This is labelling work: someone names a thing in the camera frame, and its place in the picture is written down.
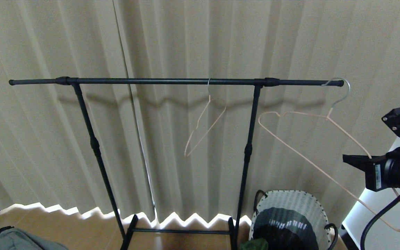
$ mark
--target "pink wire hanger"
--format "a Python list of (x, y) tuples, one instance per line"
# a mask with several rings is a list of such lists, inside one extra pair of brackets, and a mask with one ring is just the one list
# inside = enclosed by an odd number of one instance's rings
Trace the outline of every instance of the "pink wire hanger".
[[(284, 117), (286, 114), (300, 114), (300, 115), (305, 115), (305, 116), (314, 116), (314, 117), (325, 118), (326, 120), (329, 120), (333, 125), (335, 125), (338, 129), (340, 129), (344, 134), (346, 134), (350, 139), (352, 139), (352, 141), (354, 141), (354, 142), (357, 144), (357, 146), (359, 146), (359, 147), (368, 155), (368, 157), (371, 159), (372, 157), (371, 157), (370, 153), (367, 151), (367, 149), (365, 149), (365, 147), (362, 146), (353, 136), (351, 136), (351, 135), (350, 135), (348, 132), (346, 132), (339, 124), (335, 123), (335, 121), (333, 121), (333, 120), (330, 118), (331, 112), (333, 111), (333, 108), (334, 108), (335, 104), (337, 104), (337, 103), (340, 102), (340, 101), (345, 100), (345, 99), (348, 97), (348, 95), (349, 95), (349, 93), (350, 93), (350, 91), (351, 91), (350, 83), (349, 83), (346, 79), (340, 78), (340, 77), (335, 77), (335, 78), (331, 79), (330, 81), (334, 81), (334, 80), (343, 80), (344, 82), (346, 82), (346, 84), (347, 84), (347, 86), (348, 86), (348, 91), (347, 91), (346, 95), (345, 95), (342, 99), (336, 101), (335, 103), (333, 103), (333, 104), (331, 105), (331, 108), (330, 108), (330, 110), (329, 110), (329, 112), (328, 112), (328, 114), (327, 114), (326, 116), (323, 116), (323, 115), (316, 115), (316, 114), (308, 114), (308, 113), (303, 113), (303, 112), (295, 112), (295, 111), (286, 112), (286, 113), (280, 115), (280, 114), (279, 114), (278, 112), (276, 112), (276, 111), (268, 111), (268, 112), (262, 113), (262, 114), (259, 116), (258, 121), (259, 121), (260, 126), (262, 126), (266, 131), (268, 131), (268, 133), (270, 133), (272, 136), (274, 136), (276, 139), (278, 139), (282, 144), (284, 144), (285, 146), (287, 146), (289, 149), (291, 149), (292, 151), (294, 151), (295, 153), (297, 153), (298, 155), (300, 155), (302, 158), (304, 158), (308, 163), (310, 163), (311, 165), (313, 165), (316, 169), (318, 169), (320, 172), (322, 172), (325, 176), (327, 176), (327, 177), (328, 177), (330, 180), (332, 180), (335, 184), (337, 184), (338, 186), (340, 186), (340, 187), (341, 187), (343, 190), (345, 190), (348, 194), (350, 194), (351, 196), (353, 196), (354, 199), (356, 199), (358, 202), (360, 202), (363, 206), (365, 206), (368, 210), (370, 210), (373, 214), (376, 215), (376, 212), (374, 212), (373, 209), (371, 209), (367, 204), (365, 204), (363, 201), (361, 201), (359, 198), (357, 198), (356, 195), (354, 195), (354, 194), (351, 193), (347, 188), (345, 188), (343, 185), (341, 185), (340, 183), (338, 183), (333, 177), (331, 177), (331, 176), (330, 176), (329, 174), (327, 174), (324, 170), (322, 170), (321, 168), (319, 168), (319, 167), (318, 167), (315, 163), (313, 163), (311, 160), (309, 160), (308, 158), (306, 158), (304, 155), (302, 155), (300, 152), (298, 152), (298, 151), (297, 151), (296, 149), (294, 149), (292, 146), (288, 145), (286, 142), (284, 142), (282, 139), (280, 139), (277, 135), (275, 135), (275, 134), (274, 134), (273, 132), (271, 132), (267, 127), (265, 127), (265, 126), (262, 124), (262, 122), (260, 121), (260, 119), (262, 118), (262, 116), (264, 116), (265, 114), (276, 114), (278, 117)], [(396, 196), (399, 195), (399, 193), (396, 191), (395, 188), (393, 188), (393, 191), (394, 191), (394, 193), (396, 194)], [(387, 221), (383, 220), (382, 218), (381, 218), (381, 220), (382, 220), (385, 224), (387, 224), (387, 226), (389, 226), (390, 228), (392, 228), (393, 230), (400, 232), (400, 229), (399, 229), (399, 228), (395, 228), (394, 226), (392, 226), (390, 223), (388, 223)]]
[(206, 104), (205, 108), (203, 109), (203, 112), (200, 114), (199, 119), (197, 120), (197, 126), (195, 127), (194, 130), (192, 130), (191, 134), (189, 135), (189, 139), (186, 142), (186, 146), (184, 147), (184, 156), (188, 157), (189, 155), (191, 155), (191, 153), (194, 151), (194, 149), (198, 146), (198, 144), (200, 144), (200, 142), (203, 140), (203, 138), (205, 138), (205, 136), (209, 133), (209, 131), (213, 128), (214, 125), (216, 125), (217, 121), (220, 119), (220, 117), (222, 117), (222, 115), (225, 113), (226, 111), (226, 105), (225, 108), (223, 109), (222, 113), (219, 115), (219, 117), (217, 117), (217, 119), (214, 121), (214, 123), (211, 125), (211, 127), (208, 128), (208, 130), (206, 131), (206, 133), (202, 136), (202, 138), (200, 138), (200, 141), (197, 142), (197, 144), (191, 149), (191, 151), (186, 154), (186, 151), (188, 150), (188, 146), (189, 146), (189, 142), (191, 141), (192, 135), (194, 134), (194, 132), (197, 130), (197, 128), (199, 128), (199, 123), (200, 123), (200, 119), (202, 118), (203, 114), (205, 113), (206, 109), (208, 108), (209, 104), (211, 103), (211, 101), (214, 100), (220, 100), (224, 103), (223, 100), (221, 100), (220, 98), (214, 98), (211, 99), (211, 92), (209, 91), (209, 81), (211, 80), (211, 78), (209, 78), (208, 80), (208, 94), (209, 94), (209, 101), (208, 104)]

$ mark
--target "brown floor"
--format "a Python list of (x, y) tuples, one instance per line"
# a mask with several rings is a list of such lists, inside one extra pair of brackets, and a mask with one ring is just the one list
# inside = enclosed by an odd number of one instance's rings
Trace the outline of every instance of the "brown floor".
[[(94, 212), (87, 218), (79, 213), (67, 215), (63, 210), (47, 212), (44, 207), (25, 208), (13, 205), (0, 212), (0, 228), (14, 226), (44, 239), (64, 244), (70, 250), (107, 249), (121, 247), (121, 235), (114, 217), (106, 218), (101, 212)], [(138, 227), (150, 227), (146, 219), (138, 221)], [(172, 220), (165, 229), (197, 229), (205, 227), (193, 220), (187, 227)], [(227, 222), (217, 220), (210, 230), (227, 230)], [(249, 225), (240, 223), (239, 242), (248, 240)], [(167, 234), (135, 232), (129, 249), (231, 249), (227, 235), (214, 234)], [(346, 250), (338, 240), (335, 250)]]

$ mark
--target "beige curtain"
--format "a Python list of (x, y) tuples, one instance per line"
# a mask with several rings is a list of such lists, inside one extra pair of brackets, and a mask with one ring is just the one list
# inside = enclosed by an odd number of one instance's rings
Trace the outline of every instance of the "beige curtain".
[[(109, 212), (71, 87), (8, 79), (190, 77), (350, 80), (333, 119), (373, 155), (394, 136), (380, 117), (400, 106), (400, 1), (0, 2), (0, 204), (100, 206)], [(211, 86), (227, 110), (189, 157), (184, 146), (208, 101), (206, 86), (85, 85), (121, 215), (236, 215), (253, 87)], [(326, 114), (338, 87), (264, 87), (258, 113)], [(192, 141), (223, 106), (207, 110)], [(362, 154), (325, 120), (264, 123), (360, 194)], [(243, 214), (258, 189), (304, 190), (340, 223), (354, 200), (256, 125)]]

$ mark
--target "light under curtain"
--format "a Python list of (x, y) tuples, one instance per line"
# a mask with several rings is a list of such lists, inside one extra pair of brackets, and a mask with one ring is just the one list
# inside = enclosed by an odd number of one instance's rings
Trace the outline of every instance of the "light under curtain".
[[(380, 117), (400, 106), (400, 1), (0, 1), (0, 208), (41, 202), (110, 212), (71, 87), (8, 85), (72, 77), (349, 79), (332, 118), (373, 155), (394, 136)], [(235, 216), (252, 88), (211, 86), (226, 112), (189, 156), (184, 146), (208, 101), (206, 86), (84, 85), (122, 217), (162, 221), (194, 212)], [(265, 87), (258, 113), (327, 114), (338, 87)], [(221, 114), (213, 103), (198, 141)], [(362, 173), (342, 163), (361, 150), (324, 120), (266, 116), (264, 124), (353, 193)], [(341, 223), (354, 200), (256, 126), (245, 192), (303, 190)]]

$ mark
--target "clothes rack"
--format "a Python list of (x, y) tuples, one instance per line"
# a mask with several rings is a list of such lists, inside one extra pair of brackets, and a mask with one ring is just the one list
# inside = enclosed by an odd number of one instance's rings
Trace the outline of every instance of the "clothes rack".
[[(86, 104), (84, 102), (83, 93), (81, 92), (80, 84), (178, 84), (178, 85), (188, 85), (188, 84), (202, 84), (206, 85), (252, 85), (254, 86), (254, 97), (252, 100), (251, 108), (251, 118), (249, 120), (249, 132), (248, 140), (244, 148), (244, 158), (243, 158), (243, 172), (242, 179), (240, 182), (240, 193), (237, 208), (237, 217), (235, 218), (236, 223), (234, 225), (232, 217), (228, 220), (228, 230), (227, 231), (202, 231), (202, 230), (165, 230), (165, 229), (146, 229), (146, 228), (136, 228), (138, 217), (134, 215), (132, 221), (127, 229), (124, 230), (121, 223), (121, 217), (119, 216), (118, 208), (116, 205), (115, 197), (112, 192), (111, 185), (109, 183), (109, 178), (105, 169), (103, 158), (101, 156), (100, 144), (95, 137), (92, 123), (89, 119), (89, 114), (86, 109)], [(256, 123), (257, 106), (259, 104), (259, 96), (262, 87), (274, 87), (280, 85), (295, 85), (295, 86), (343, 86), (343, 81), (318, 81), (318, 80), (281, 80), (277, 78), (261, 78), (261, 79), (184, 79), (184, 78), (75, 78), (62, 76), (55, 79), (35, 79), (35, 80), (9, 80), (10, 85), (27, 85), (27, 84), (60, 84), (72, 86), (75, 90), (75, 94), (78, 98), (78, 102), (81, 108), (81, 112), (84, 117), (84, 122), (89, 133), (90, 145), (93, 149), (94, 155), (97, 159), (98, 166), (100, 168), (101, 175), (103, 177), (103, 182), (105, 183), (106, 190), (108, 192), (109, 200), (112, 205), (112, 209), (115, 214), (116, 221), (118, 223), (119, 230), (123, 239), (121, 250), (126, 250), (129, 247), (129, 243), (132, 240), (134, 232), (160, 232), (160, 233), (182, 233), (182, 234), (227, 234), (230, 236), (231, 249), (237, 250), (237, 238), (239, 231), (240, 217), (242, 214), (242, 205), (244, 192), (246, 187), (246, 179), (248, 176), (249, 161), (252, 154), (252, 137), (254, 135), (254, 126)]]

